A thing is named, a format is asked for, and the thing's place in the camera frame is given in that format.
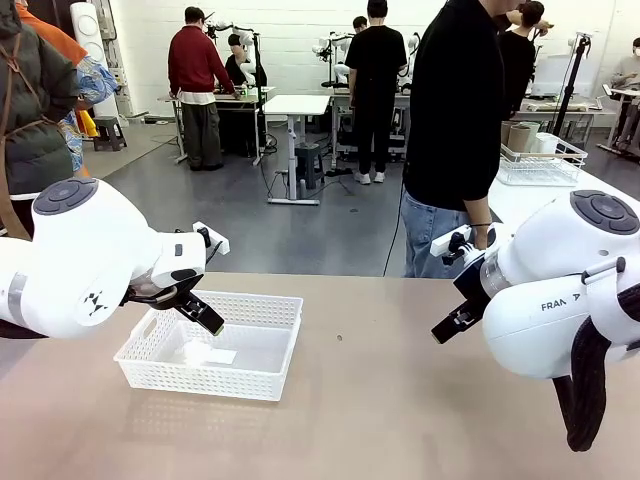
white basket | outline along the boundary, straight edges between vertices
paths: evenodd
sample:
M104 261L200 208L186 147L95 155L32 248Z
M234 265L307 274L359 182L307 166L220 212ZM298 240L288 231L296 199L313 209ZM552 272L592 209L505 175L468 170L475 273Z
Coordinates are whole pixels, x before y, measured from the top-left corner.
M575 187L588 153L557 138L556 153L517 153L502 145L498 180L505 185Z
M175 310L150 310L115 355L132 388L279 401L300 323L301 298L193 292L225 320L214 337ZM197 340L235 352L229 365L189 365L185 344Z

dark puffer jacket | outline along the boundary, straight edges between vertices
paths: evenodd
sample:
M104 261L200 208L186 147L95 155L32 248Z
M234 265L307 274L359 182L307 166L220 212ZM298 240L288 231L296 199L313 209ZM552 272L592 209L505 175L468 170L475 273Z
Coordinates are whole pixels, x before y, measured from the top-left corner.
M13 77L13 96L7 133L41 119L58 122L78 101L76 72L71 62L42 40L29 26L23 26L14 0L0 0L0 45L11 54L15 35L21 32L18 64L40 99L36 99L18 75ZM7 95L8 68L0 56L0 107ZM9 136L6 146L9 192L39 193L59 180L73 176L71 155L56 125L40 124Z

computer monitor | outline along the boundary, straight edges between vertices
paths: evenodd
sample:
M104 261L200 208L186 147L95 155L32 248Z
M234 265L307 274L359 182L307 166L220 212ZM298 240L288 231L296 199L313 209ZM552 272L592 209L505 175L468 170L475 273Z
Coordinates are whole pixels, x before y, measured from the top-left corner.
M531 95L534 97L554 97L563 93L565 82L569 81L576 56L549 55L538 61L536 78ZM598 75L598 65L590 58L582 59L576 77L574 95L590 97Z

red sweater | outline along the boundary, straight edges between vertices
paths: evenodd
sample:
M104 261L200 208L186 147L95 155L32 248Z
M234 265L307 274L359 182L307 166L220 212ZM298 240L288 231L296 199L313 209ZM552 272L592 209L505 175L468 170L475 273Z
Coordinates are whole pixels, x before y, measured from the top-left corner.
M233 83L220 60L215 45L200 27L187 25L171 41L169 49L169 82L171 93L213 92L215 79L229 92Z

stool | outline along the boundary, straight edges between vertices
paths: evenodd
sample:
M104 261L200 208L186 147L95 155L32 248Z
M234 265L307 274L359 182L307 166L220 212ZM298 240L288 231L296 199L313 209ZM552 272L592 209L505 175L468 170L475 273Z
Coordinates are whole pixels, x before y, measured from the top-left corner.
M119 152L122 150L122 147L127 146L124 133L122 133L122 128L118 125L118 119L116 117L96 117L93 121L100 135L93 139L93 148L96 152L103 147L111 147L114 152Z
M324 184L324 166L322 165L322 149L317 143L301 143L296 147L296 158L298 159L297 176L304 178L307 188L315 190L316 181L320 180Z

